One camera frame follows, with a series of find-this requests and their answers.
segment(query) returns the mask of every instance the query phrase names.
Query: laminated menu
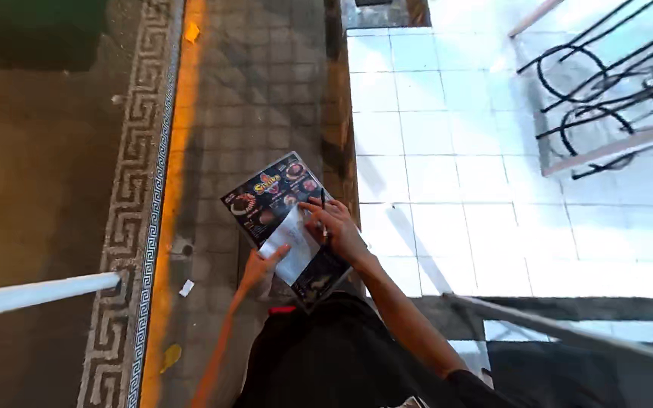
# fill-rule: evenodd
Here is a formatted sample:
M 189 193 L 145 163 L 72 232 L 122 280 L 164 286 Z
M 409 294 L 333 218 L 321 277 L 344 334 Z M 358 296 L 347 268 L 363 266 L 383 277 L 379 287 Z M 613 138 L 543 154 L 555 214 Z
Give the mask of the laminated menu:
M 279 246 L 291 245 L 277 264 L 276 275 L 307 310 L 329 295 L 351 269 L 304 227 L 307 214 L 297 204 L 321 198 L 322 189 L 301 157 L 291 152 L 221 198 L 260 255 L 268 257 Z

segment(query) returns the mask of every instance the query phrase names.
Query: white paper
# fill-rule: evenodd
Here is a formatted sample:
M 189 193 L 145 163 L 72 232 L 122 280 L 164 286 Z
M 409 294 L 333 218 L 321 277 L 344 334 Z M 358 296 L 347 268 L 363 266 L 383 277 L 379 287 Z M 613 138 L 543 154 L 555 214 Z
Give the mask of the white paper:
M 314 255 L 319 252 L 319 244 L 304 227 L 304 221 L 304 212 L 294 206 L 258 251 L 259 255 L 268 258 L 278 247 L 284 244 L 291 246 L 289 253 L 276 267 L 277 276 L 289 286 L 296 281 Z
M 181 291 L 178 293 L 180 293 L 181 296 L 185 298 L 188 295 L 188 293 L 190 293 L 190 290 L 193 289 L 194 286 L 195 283 L 193 283 L 190 279 L 188 279 L 186 280 L 186 283 L 183 283 L 183 289 L 181 289 Z

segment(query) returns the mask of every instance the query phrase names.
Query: printed logo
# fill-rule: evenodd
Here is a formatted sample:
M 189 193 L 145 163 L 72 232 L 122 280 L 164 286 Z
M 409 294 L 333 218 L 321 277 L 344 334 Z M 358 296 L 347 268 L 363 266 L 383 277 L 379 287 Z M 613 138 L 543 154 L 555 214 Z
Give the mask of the printed logo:
M 262 195 L 264 192 L 276 194 L 279 192 L 279 180 L 281 180 L 281 176 L 278 174 L 276 176 L 268 176 L 265 173 L 261 173 L 261 182 L 253 186 L 253 191 L 258 195 Z

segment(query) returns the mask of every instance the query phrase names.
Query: decorative floor border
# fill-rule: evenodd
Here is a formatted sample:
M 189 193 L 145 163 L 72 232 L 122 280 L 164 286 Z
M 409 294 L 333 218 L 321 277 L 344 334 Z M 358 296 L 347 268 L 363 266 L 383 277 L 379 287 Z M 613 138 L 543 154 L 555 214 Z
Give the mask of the decorative floor border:
M 77 408 L 139 404 L 184 3 L 142 2 Z

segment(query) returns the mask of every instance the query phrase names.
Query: litter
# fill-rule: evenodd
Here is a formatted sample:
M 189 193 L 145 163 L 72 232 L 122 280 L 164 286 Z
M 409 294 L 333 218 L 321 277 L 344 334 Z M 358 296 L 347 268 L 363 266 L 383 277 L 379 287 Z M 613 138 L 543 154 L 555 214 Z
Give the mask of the litter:
M 200 28 L 198 28 L 198 26 L 193 22 L 188 23 L 188 28 L 186 29 L 186 33 L 184 35 L 186 40 L 188 40 L 190 43 L 195 43 L 195 40 L 198 38 L 198 34 L 200 34 Z
M 180 295 L 183 296 L 184 298 L 190 293 L 190 290 L 193 289 L 195 286 L 195 283 L 193 283 L 190 279 L 186 280 L 186 283 L 183 283 L 183 289 L 181 289 Z
M 168 347 L 166 350 L 166 355 L 162 359 L 162 368 L 160 369 L 160 374 L 163 374 L 167 369 L 171 368 L 174 364 L 181 359 L 181 354 L 183 353 L 183 348 L 178 344 L 173 344 Z

